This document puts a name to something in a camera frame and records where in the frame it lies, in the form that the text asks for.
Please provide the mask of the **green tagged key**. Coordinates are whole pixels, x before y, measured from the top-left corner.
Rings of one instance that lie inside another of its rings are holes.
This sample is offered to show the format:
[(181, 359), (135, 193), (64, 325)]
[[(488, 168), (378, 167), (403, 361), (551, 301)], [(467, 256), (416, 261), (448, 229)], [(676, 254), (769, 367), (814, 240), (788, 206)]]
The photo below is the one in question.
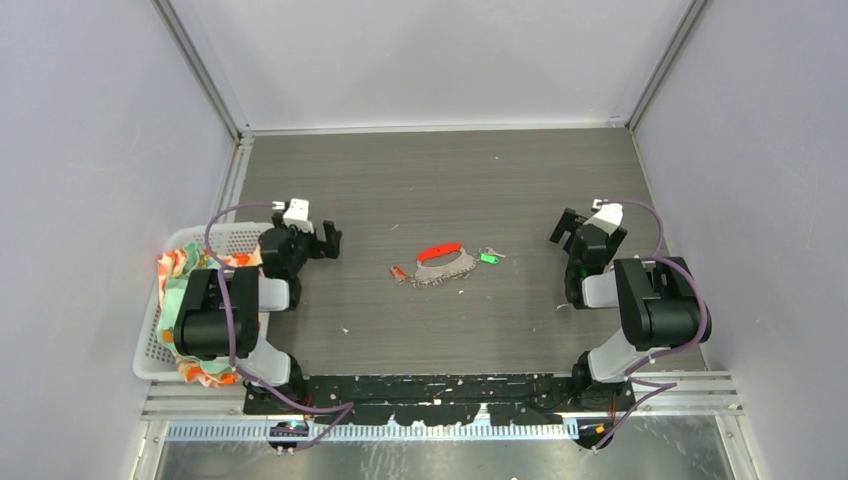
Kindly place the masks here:
[(497, 252), (491, 247), (484, 247), (479, 250), (478, 258), (480, 262), (490, 265), (497, 265), (500, 263), (501, 260), (505, 259), (506, 256)]

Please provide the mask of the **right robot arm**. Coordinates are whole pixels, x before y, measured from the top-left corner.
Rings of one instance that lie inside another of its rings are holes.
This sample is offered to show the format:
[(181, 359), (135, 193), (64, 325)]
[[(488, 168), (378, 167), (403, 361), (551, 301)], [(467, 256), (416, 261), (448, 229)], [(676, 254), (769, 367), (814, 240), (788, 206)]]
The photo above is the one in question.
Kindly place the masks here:
[(572, 367), (566, 397), (589, 411), (620, 395), (630, 376), (656, 357), (692, 348), (711, 334), (709, 309), (684, 258), (616, 258), (627, 235), (622, 220), (616, 203), (596, 206), (590, 216), (566, 208), (549, 237), (567, 254), (568, 303), (619, 314), (619, 329)]

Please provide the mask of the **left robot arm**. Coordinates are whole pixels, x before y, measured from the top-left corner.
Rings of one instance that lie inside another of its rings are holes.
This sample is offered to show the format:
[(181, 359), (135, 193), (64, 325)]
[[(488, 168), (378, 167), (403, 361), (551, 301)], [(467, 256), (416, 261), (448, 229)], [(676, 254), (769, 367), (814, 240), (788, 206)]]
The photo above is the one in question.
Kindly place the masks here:
[(267, 389), (280, 412), (296, 413), (305, 405), (307, 380), (298, 361), (267, 340), (260, 315), (297, 309), (301, 270), (310, 260), (338, 258), (343, 233), (326, 220), (318, 236), (308, 210), (286, 203), (257, 237), (257, 263), (235, 266), (212, 247), (212, 229), (206, 225), (203, 245), (215, 263), (189, 273), (164, 340), (181, 357), (225, 362), (227, 372)]

